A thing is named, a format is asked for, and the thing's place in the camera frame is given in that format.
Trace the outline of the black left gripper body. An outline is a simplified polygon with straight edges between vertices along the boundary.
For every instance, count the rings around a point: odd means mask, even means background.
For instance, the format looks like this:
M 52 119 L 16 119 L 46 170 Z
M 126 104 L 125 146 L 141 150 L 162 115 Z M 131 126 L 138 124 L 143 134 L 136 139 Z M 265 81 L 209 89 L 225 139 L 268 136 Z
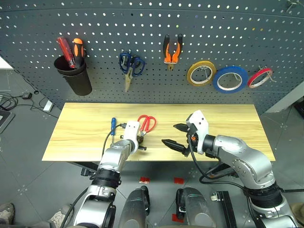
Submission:
M 143 140 L 144 140 L 144 137 L 143 136 L 137 136 L 137 142 L 138 142 L 138 149 L 139 150 L 146 150 L 147 149 L 147 147 L 145 147 L 145 146 L 142 146 L 142 143 L 143 143 Z

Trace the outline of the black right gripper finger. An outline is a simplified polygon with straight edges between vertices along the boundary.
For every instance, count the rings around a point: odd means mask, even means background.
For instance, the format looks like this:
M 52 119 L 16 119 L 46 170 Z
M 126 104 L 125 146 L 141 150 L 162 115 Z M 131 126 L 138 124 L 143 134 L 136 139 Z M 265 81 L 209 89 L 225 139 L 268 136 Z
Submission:
M 183 155 L 187 154 L 187 148 L 184 145 L 177 143 L 176 141 L 171 139 L 162 139 L 161 141 L 164 145 L 166 145 L 170 149 L 180 152 Z
M 181 132 L 185 132 L 185 133 L 189 132 L 189 127 L 184 123 L 175 124 L 173 127 L 176 128 L 177 130 L 181 131 Z

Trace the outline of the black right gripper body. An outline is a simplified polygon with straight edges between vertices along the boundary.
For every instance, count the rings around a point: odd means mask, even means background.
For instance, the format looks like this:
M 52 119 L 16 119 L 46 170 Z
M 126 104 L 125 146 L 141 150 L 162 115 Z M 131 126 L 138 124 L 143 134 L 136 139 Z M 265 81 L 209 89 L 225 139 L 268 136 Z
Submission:
M 192 146 L 192 151 L 197 152 L 197 146 L 198 146 L 198 135 L 194 130 L 191 130 L 189 127 L 187 128 L 187 143 L 188 146 L 185 149 L 185 152 L 183 153 L 185 157 L 188 157 L 190 154 L 190 146 Z

